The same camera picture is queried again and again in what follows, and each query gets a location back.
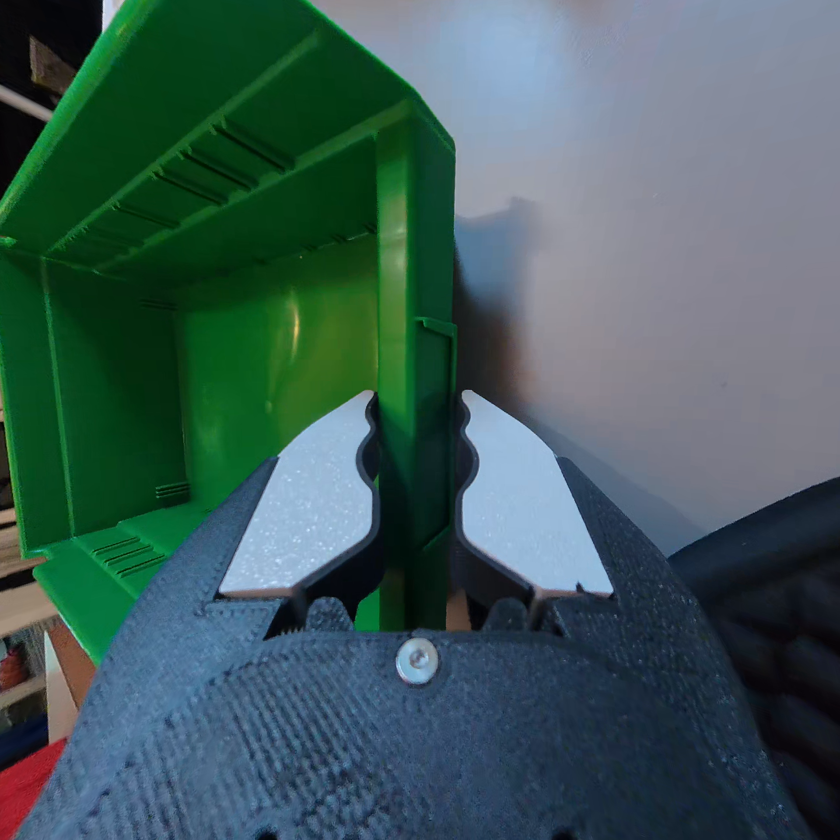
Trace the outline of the white rail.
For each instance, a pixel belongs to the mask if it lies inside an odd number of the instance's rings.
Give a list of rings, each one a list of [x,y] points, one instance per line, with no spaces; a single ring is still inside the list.
[[[26,98],[5,85],[1,85],[0,87],[0,99],[1,103],[8,107],[43,123],[48,123],[54,115],[52,110]]]

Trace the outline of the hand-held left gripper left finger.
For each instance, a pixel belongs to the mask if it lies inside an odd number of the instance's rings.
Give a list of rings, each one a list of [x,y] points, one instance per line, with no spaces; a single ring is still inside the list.
[[[355,617],[384,575],[379,404],[365,390],[296,436],[274,460],[218,593],[288,599],[294,613],[322,597]]]

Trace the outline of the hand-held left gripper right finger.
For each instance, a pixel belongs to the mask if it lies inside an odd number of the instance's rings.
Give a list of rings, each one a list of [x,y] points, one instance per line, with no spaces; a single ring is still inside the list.
[[[453,578],[485,610],[528,610],[614,586],[558,457],[530,428],[472,390],[459,398]]]

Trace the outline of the dark padded cloth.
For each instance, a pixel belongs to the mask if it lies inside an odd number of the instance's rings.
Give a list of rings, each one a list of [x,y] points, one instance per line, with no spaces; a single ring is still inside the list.
[[[839,838],[839,478],[673,553],[812,833]]]

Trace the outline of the green plastic storage bin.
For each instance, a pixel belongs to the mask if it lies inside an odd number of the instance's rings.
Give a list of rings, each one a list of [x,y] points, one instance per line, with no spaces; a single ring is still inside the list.
[[[124,2],[2,199],[24,555],[100,663],[186,537],[364,390],[385,580],[443,627],[455,141],[307,2]]]

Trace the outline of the red cloth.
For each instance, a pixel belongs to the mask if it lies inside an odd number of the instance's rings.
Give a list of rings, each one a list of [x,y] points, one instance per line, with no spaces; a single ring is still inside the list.
[[[52,742],[1,772],[1,839],[11,839],[53,774],[67,738]]]

